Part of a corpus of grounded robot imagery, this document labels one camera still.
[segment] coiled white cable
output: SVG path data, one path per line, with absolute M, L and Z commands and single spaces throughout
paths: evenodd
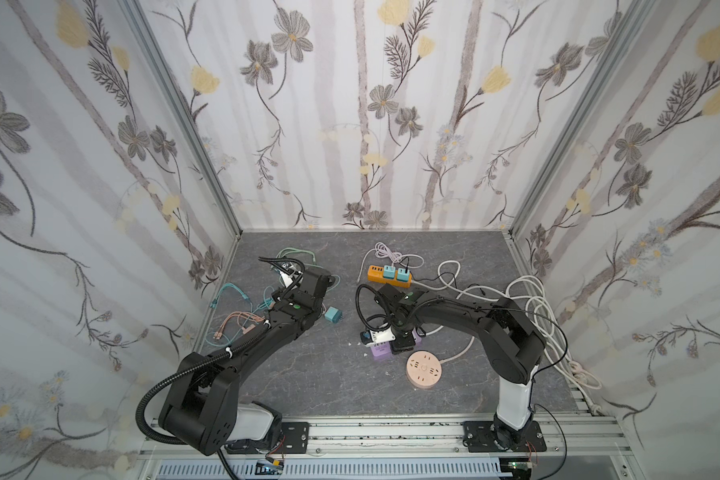
M 453 274 L 453 277 L 450 281 L 445 281 L 442 278 L 442 266 L 445 264 L 456 264 L 456 272 Z M 430 290 L 445 290 L 445 289 L 451 289 L 454 292 L 458 292 L 458 296 L 456 298 L 461 297 L 462 295 L 468 295 L 472 298 L 478 299 L 478 300 L 484 300 L 487 302 L 495 302 L 499 300 L 499 297 L 497 298 L 488 298 L 486 296 L 480 296 L 473 293 L 470 293 L 470 290 L 489 290 L 491 292 L 497 293 L 499 296 L 504 296 L 507 298 L 510 298 L 512 300 L 526 300 L 525 303 L 525 309 L 528 311 L 536 312 L 541 315 L 547 316 L 550 319 L 552 319 L 553 322 L 557 322 L 557 319 L 555 317 L 554 311 L 552 309 L 552 305 L 549 303 L 549 301 L 546 298 L 546 290 L 544 289 L 544 284 L 539 280 L 536 276 L 533 275 L 522 275 L 516 280 L 513 280 L 508 286 L 507 289 L 504 292 L 501 292 L 500 290 L 496 290 L 495 288 L 491 286 L 486 285 L 474 285 L 470 286 L 464 290 L 460 290 L 454 286 L 454 283 L 456 281 L 456 278 L 461 272 L 461 263 L 458 260 L 446 260 L 445 262 L 440 263 L 438 265 L 438 278 L 443 283 L 442 286 L 430 286 L 425 283 L 417 282 L 416 280 L 413 280 L 413 283 L 429 288 Z M 510 294 L 510 290 L 512 286 L 517 285 L 519 283 L 529 283 L 533 285 L 533 287 L 540 292 L 540 295 L 516 295 L 512 296 Z M 563 352 L 565 352 L 565 339 L 562 336 L 562 333 L 559 332 L 557 327 L 552 322 L 544 321 L 544 319 L 541 319 L 537 316 L 529 316 L 531 318 L 531 321 L 534 325 L 539 329 L 541 332 L 541 335 L 544 336 L 547 341 L 547 349 L 544 350 L 544 354 L 547 357 L 547 360 L 549 360 L 550 364 L 555 363 L 562 355 Z M 431 332 L 428 332 L 427 335 L 431 335 L 435 332 L 440 331 L 442 326 L 438 327 L 435 330 L 432 330 Z M 455 356 L 452 356 L 449 359 L 443 360 L 441 363 L 444 362 L 450 362 L 451 360 L 455 360 L 465 354 L 467 350 L 472 346 L 472 343 L 474 342 L 474 337 L 470 340 L 469 345 L 467 345 L 467 348 L 462 350 L 460 353 L 458 353 Z M 560 372 L 561 375 L 563 375 L 566 379 L 571 381 L 573 384 L 576 385 L 576 387 L 581 391 L 581 394 L 584 396 L 584 400 L 586 401 L 586 404 L 590 408 L 593 414 L 600 413 L 602 408 L 597 405 L 592 398 L 590 397 L 589 393 L 587 392 L 587 389 L 602 389 L 603 388 L 603 382 L 592 372 L 588 372 L 584 368 L 582 368 L 581 364 L 573 360 L 573 357 L 570 354 L 570 348 L 568 349 L 568 352 L 565 355 L 565 361 L 560 362 L 557 365 L 554 366 L 554 368 Z
M 365 252 L 365 256 L 362 258 L 362 263 L 360 264 L 360 273 L 358 274 L 358 282 L 362 278 L 363 267 L 365 266 L 365 259 L 368 258 L 368 255 L 371 252 L 376 253 L 376 258 L 389 258 L 392 261 L 392 266 L 394 266 L 394 264 L 400 264 L 401 262 L 403 262 L 404 258 L 409 257 L 418 258 L 422 262 L 415 266 L 407 265 L 407 268 L 421 268 L 422 266 L 424 266 L 424 258 L 421 255 L 401 254 L 400 252 L 393 252 L 391 248 L 384 244 L 384 242 L 377 242 L 376 246 Z

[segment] wall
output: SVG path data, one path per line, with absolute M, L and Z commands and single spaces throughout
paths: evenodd
M 629 4 L 140 3 L 263 229 L 505 228 Z
M 127 476 L 195 343 L 232 238 L 154 84 L 114 3 L 0 2 L 0 478 Z
M 652 479 L 720 478 L 720 2 L 658 2 L 518 240 Z

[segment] purple power strip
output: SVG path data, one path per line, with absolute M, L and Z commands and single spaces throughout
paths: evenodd
M 416 330 L 413 331 L 413 338 L 416 341 L 416 345 L 422 342 L 422 338 L 416 333 Z M 371 353 L 373 353 L 374 357 L 379 358 L 380 356 L 391 354 L 392 347 L 389 346 L 389 342 L 379 343 L 371 347 Z

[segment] gray marble tabletop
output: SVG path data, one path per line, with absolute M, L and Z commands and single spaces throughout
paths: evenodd
M 274 256 L 287 246 L 311 250 L 320 266 L 341 277 L 339 285 L 326 295 L 325 304 L 341 310 L 343 316 L 337 324 L 321 318 L 301 338 L 269 357 L 241 386 L 241 402 L 257 400 L 289 416 L 470 413 L 496 409 L 499 377 L 490 368 L 480 342 L 475 342 L 459 359 L 444 364 L 441 380 L 431 389 L 415 389 L 406 378 L 408 353 L 375 359 L 368 347 L 359 345 L 364 327 L 355 312 L 357 276 L 362 256 L 379 241 L 395 251 L 423 256 L 424 266 L 412 269 L 417 279 L 435 278 L 438 264 L 450 259 L 461 262 L 458 276 L 461 288 L 480 283 L 503 290 L 519 275 L 500 232 L 244 233 L 227 281 L 259 303 L 266 286 L 278 286 L 278 277 L 256 258 Z M 311 263 L 306 255 L 297 258 Z M 412 259 L 411 265 L 417 262 Z M 388 262 L 370 254 L 365 271 L 370 264 Z M 365 274 L 361 281 L 366 281 Z M 378 306 L 370 294 L 363 299 L 363 312 L 369 316 Z M 221 294 L 206 339 L 217 342 L 212 333 L 229 312 L 236 310 L 250 310 L 250 305 L 228 288 Z M 236 331 L 236 324 L 230 322 L 225 334 L 231 337 Z M 416 350 L 427 350 L 444 359 L 460 352 L 469 340 L 466 333 L 443 328 L 424 338 Z M 215 349 L 204 343 L 202 352 Z M 533 396 L 535 402 L 552 411 L 575 410 L 566 381 L 554 369 L 538 375 Z

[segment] orange power strip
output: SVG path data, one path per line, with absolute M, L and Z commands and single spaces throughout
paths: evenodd
M 407 282 L 401 282 L 400 280 L 397 280 L 398 273 L 394 273 L 394 279 L 391 278 L 384 278 L 384 267 L 382 266 L 376 266 L 371 265 L 368 267 L 368 281 L 371 282 L 378 282 L 378 283 L 389 283 L 393 286 L 400 286 L 402 288 L 409 288 L 411 286 L 411 277 L 408 277 Z

